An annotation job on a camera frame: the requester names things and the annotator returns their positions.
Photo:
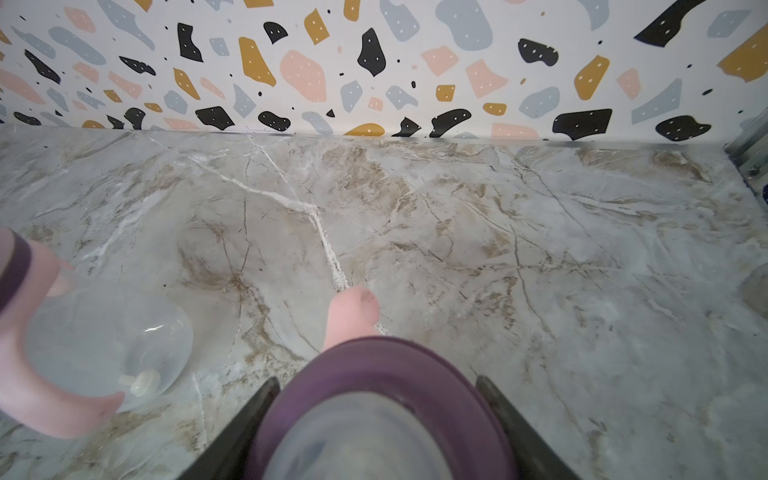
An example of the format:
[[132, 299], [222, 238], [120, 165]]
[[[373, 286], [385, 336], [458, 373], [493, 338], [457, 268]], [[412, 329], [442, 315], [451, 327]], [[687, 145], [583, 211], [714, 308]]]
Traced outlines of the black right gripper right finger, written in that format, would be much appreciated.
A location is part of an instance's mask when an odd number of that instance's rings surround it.
[[475, 387], [504, 432], [514, 455], [519, 479], [580, 479], [580, 476], [544, 441], [489, 377], [480, 375]]

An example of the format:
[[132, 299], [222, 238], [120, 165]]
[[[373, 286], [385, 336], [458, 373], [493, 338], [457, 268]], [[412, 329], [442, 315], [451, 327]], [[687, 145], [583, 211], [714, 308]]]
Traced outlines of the clear baby bottle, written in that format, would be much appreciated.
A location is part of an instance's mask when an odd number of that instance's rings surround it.
[[193, 328], [162, 295], [63, 270], [30, 321], [33, 368], [83, 396], [121, 392], [122, 411], [161, 396], [183, 371]]

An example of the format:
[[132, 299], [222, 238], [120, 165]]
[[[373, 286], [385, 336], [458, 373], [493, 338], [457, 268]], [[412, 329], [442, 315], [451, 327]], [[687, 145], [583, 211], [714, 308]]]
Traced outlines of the purple collar with nipple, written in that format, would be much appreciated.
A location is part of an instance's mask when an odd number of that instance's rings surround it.
[[13, 230], [2, 237], [5, 263], [1, 269], [1, 310], [13, 300], [29, 272], [32, 251], [28, 242]]
[[312, 360], [278, 394], [246, 479], [516, 479], [491, 408], [448, 361], [375, 336]]

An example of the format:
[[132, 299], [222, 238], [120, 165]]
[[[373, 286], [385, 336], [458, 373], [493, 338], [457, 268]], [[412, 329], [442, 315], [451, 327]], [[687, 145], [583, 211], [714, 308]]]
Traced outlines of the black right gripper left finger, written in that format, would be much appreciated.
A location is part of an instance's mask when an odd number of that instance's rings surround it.
[[178, 480], [242, 479], [250, 445], [279, 393], [278, 379], [266, 380]]

